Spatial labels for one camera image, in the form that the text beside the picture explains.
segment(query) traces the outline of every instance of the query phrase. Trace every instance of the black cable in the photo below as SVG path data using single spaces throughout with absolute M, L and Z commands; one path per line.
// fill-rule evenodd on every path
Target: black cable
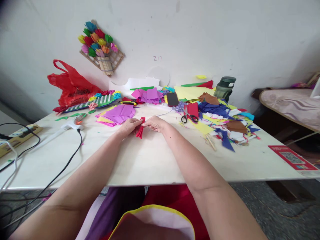
M 25 125 L 23 125 L 23 124 L 20 124 L 20 123 L 3 123 L 3 124 L 0 124 L 0 127 L 1 127 L 2 125 L 6 125 L 6 124 L 17 124 L 17 125 L 23 126 L 23 127 L 25 127 L 30 133 L 32 133 L 34 136 L 36 136 L 36 137 L 39 139 L 38 142 L 37 142 L 35 145 L 33 145 L 32 147 L 30 147 L 30 148 L 24 150 L 22 153 L 20 153 L 20 154 L 18 155 L 18 158 L 19 158 L 24 152 L 28 151 L 28 150 L 31 149 L 31 148 L 34 148 L 35 146 L 37 146 L 37 145 L 40 143 L 41 138 L 40 138 L 37 134 L 35 134 L 33 131 L 31 131 L 31 129 L 28 128 L 27 126 L 25 126 Z M 0 169 L 0 172 L 2 172 L 3 170 L 5 170 L 5 169 L 6 169 L 7 167 L 9 167 L 11 164 L 13 164 L 14 161 L 15 161 L 15 160 L 13 160 L 12 162 L 8 163 L 6 166 L 4 166 L 3 168 L 1 168 L 1 169 Z
M 62 169 L 62 171 L 38 194 L 38 196 L 36 196 L 32 201 L 20 206 L 20 207 L 17 207 L 16 209 L 13 209 L 12 211 L 2 215 L 0 217 L 0 219 L 10 215 L 11 213 L 15 212 L 15 211 L 18 211 L 19 209 L 21 208 L 24 208 L 25 206 L 28 206 L 29 204 L 33 203 L 62 173 L 63 171 L 67 168 L 67 166 L 69 165 L 69 163 L 71 162 L 71 160 L 73 159 L 74 155 L 76 155 L 77 151 L 80 149 L 81 147 L 81 144 L 82 144 L 82 135 L 80 133 L 80 129 L 77 129 L 77 132 L 79 133 L 80 135 L 80 138 L 81 138 L 81 141 L 80 141 L 80 144 L 79 144 L 79 147 L 77 148 L 77 150 L 73 153 L 73 155 L 71 156 L 71 158 L 69 159 L 69 161 L 67 162 L 66 166 Z

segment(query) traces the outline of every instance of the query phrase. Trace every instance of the paper tulip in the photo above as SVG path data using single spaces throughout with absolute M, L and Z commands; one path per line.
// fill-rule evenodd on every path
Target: paper tulip
M 117 45 L 115 45 L 114 43 L 111 43 L 111 49 L 114 51 L 114 52 L 118 52 L 118 47 Z
M 96 49 L 96 54 L 98 57 L 104 57 L 104 52 L 100 48 Z
M 89 56 L 96 57 L 96 52 L 92 48 L 89 48 Z
M 94 32 L 97 29 L 97 26 L 92 22 L 86 22 L 85 26 L 89 29 L 90 32 Z
M 85 44 L 88 45 L 89 47 L 93 44 L 93 40 L 91 37 L 85 36 L 84 41 L 85 41 Z
M 93 40 L 94 42 L 97 42 L 98 39 L 99 39 L 99 36 L 98 36 L 98 34 L 96 34 L 96 33 L 91 33 L 91 38 L 92 38 L 92 40 Z
M 84 53 L 88 53 L 89 52 L 89 47 L 87 45 L 85 45 L 85 44 L 82 45 L 81 49 L 82 49 L 82 51 Z
M 101 50 L 105 53 L 105 54 L 108 54 L 110 52 L 110 49 L 106 46 L 102 46 L 101 47 Z
M 99 36 L 99 38 L 104 38 L 104 32 L 101 29 L 97 28 L 95 33 Z
M 85 43 L 85 41 L 84 41 L 84 36 L 83 35 L 80 35 L 79 37 L 78 37 L 78 39 L 79 39 L 79 41 L 81 42 L 81 43 Z
M 105 46 L 107 42 L 103 38 L 99 38 L 98 43 L 100 46 Z
M 85 29 L 83 30 L 83 32 L 84 32 L 84 34 L 87 35 L 88 37 L 90 37 L 90 34 L 92 33 L 92 32 L 89 31 L 88 28 L 85 28 Z
M 94 44 L 91 45 L 91 47 L 92 47 L 93 50 L 97 50 L 99 48 L 99 45 L 94 43 Z
M 107 41 L 108 43 L 113 42 L 113 38 L 112 38 L 110 35 L 108 35 L 108 34 L 106 34 L 106 35 L 104 36 L 104 38 L 106 39 L 106 41 Z

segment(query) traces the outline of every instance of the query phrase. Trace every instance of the floor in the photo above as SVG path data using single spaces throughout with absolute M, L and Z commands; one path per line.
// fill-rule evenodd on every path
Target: floor
M 285 203 L 275 195 L 265 182 L 231 183 L 231 186 L 246 203 L 270 240 L 320 239 L 320 182 L 302 180 L 299 183 L 317 200 L 305 203 Z M 46 191 L 42 196 L 47 196 L 50 192 Z M 38 194 L 39 191 L 1 194 L 0 215 L 25 204 L 25 199 L 33 198 Z M 20 199 L 21 201 L 4 201 L 10 199 Z M 10 219 L 14 220 L 22 216 L 25 211 L 29 211 L 39 202 L 41 202 L 41 198 L 31 203 L 26 209 L 22 208 L 12 216 L 4 218 L 1 226 L 8 224 Z M 8 227 L 6 236 L 9 236 L 28 216 Z

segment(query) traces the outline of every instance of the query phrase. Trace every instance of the white cable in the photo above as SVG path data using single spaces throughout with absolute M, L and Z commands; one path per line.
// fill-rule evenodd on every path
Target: white cable
M 11 143 L 9 143 L 8 141 L 6 141 L 6 143 L 8 144 L 8 146 L 11 148 L 11 150 L 16 154 L 16 157 L 14 159 L 14 171 L 13 173 L 8 177 L 8 179 L 5 181 L 5 183 L 2 185 L 2 187 L 0 188 L 0 193 L 3 191 L 4 187 L 6 186 L 7 182 L 9 182 L 9 180 L 12 178 L 12 176 L 16 173 L 17 169 L 18 169 L 18 165 L 17 165 L 17 160 L 19 157 L 18 152 L 14 149 L 14 147 L 11 145 Z

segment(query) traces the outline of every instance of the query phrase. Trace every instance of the white table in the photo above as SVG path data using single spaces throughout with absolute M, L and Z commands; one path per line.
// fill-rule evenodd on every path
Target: white table
M 146 119 L 153 115 L 168 112 L 170 108 L 163 106 L 139 105 L 135 118 L 145 116 Z M 83 146 L 67 169 L 51 185 L 50 188 L 60 187 L 70 175 L 84 163 L 120 126 L 108 127 L 96 122 L 99 112 L 87 115 L 83 119 L 84 130 Z M 76 113 L 88 112 L 88 109 L 76 111 Z M 44 128 L 38 135 L 45 140 L 58 131 L 64 123 L 71 120 L 55 121 L 59 118 L 54 113 L 41 119 L 37 124 Z M 306 179 L 291 168 L 282 158 L 274 153 L 268 145 L 282 145 L 278 140 L 263 130 L 258 132 L 261 140 L 250 140 L 249 146 L 236 146 L 232 152 L 221 145 L 215 139 L 217 152 L 210 145 L 205 144 L 202 134 L 188 121 L 184 128 L 179 124 L 181 115 L 174 111 L 161 116 L 171 123 L 188 141 L 199 149 L 210 163 L 228 182 L 237 181 L 265 181 L 284 179 Z M 34 145 L 36 137 L 32 137 L 17 148 L 20 153 L 24 149 Z M 46 145 L 32 150 L 18 161 L 19 171 L 11 181 L 8 190 L 32 190 L 44 188 L 65 166 L 71 155 L 80 143 L 77 131 L 69 129 L 48 142 Z M 8 159 L 14 159 L 14 154 L 9 153 L 0 159 L 0 168 L 5 166 Z M 14 170 L 13 164 L 0 173 L 0 185 Z M 118 160 L 107 186 L 132 186 L 132 185 L 158 185 L 184 183 L 171 150 L 168 148 L 160 133 L 144 129 L 143 138 L 140 140 L 134 135 L 125 139 L 120 149 Z

